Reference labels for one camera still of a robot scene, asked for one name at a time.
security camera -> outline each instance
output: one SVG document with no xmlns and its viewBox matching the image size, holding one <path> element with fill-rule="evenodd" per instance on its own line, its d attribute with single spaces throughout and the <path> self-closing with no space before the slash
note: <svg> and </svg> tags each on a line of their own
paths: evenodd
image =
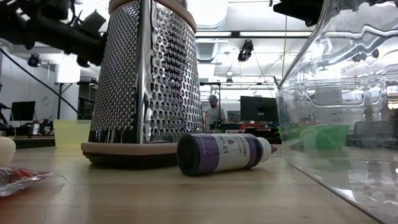
<svg viewBox="0 0 398 224">
<path fill-rule="evenodd" d="M 42 64 L 42 61 L 40 59 L 40 55 L 39 54 L 31 54 L 30 58 L 27 61 L 27 64 L 30 67 L 35 67 L 35 68 L 40 67 L 41 64 Z"/>
<path fill-rule="evenodd" d="M 240 53 L 238 55 L 238 61 L 239 62 L 247 62 L 249 58 L 251 57 L 251 52 L 254 50 L 253 43 L 251 40 L 245 40 L 244 44 L 240 50 Z"/>
</svg>

man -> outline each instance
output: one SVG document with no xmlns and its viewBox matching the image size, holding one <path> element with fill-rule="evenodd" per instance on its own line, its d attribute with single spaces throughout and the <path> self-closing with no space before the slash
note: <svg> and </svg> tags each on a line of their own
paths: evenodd
<svg viewBox="0 0 398 224">
<path fill-rule="evenodd" d="M 209 120 L 208 120 L 208 124 L 213 124 L 215 121 L 217 121 L 220 116 L 220 108 L 218 105 L 218 99 L 217 96 L 215 95 L 211 95 L 209 97 L 209 103 L 211 108 L 207 111 L 207 114 L 209 116 Z M 225 112 L 223 110 L 223 108 L 221 108 L 221 122 L 223 124 L 226 124 L 226 116 L 225 116 Z"/>
</svg>

table surface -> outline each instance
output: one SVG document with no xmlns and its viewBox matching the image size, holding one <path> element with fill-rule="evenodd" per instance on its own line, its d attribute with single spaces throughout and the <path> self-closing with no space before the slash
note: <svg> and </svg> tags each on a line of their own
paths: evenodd
<svg viewBox="0 0 398 224">
<path fill-rule="evenodd" d="M 11 164 L 58 177 L 0 199 L 1 223 L 375 223 L 280 154 L 251 170 L 93 167 L 79 149 L 21 149 Z"/>
</svg>

yellow cup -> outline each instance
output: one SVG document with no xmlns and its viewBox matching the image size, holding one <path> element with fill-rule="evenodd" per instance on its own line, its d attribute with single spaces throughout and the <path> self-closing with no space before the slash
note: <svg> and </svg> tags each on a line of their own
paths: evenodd
<svg viewBox="0 0 398 224">
<path fill-rule="evenodd" d="M 90 125 L 89 120 L 55 120 L 55 147 L 80 148 L 82 142 L 88 141 Z"/>
</svg>

black monitor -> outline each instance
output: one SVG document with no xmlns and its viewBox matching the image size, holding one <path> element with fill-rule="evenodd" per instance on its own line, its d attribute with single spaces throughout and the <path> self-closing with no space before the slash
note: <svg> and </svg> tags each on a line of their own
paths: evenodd
<svg viewBox="0 0 398 224">
<path fill-rule="evenodd" d="M 10 121 L 33 121 L 35 116 L 35 101 L 13 102 Z"/>
<path fill-rule="evenodd" d="M 241 121 L 268 121 L 278 123 L 275 98 L 241 96 Z"/>
</svg>

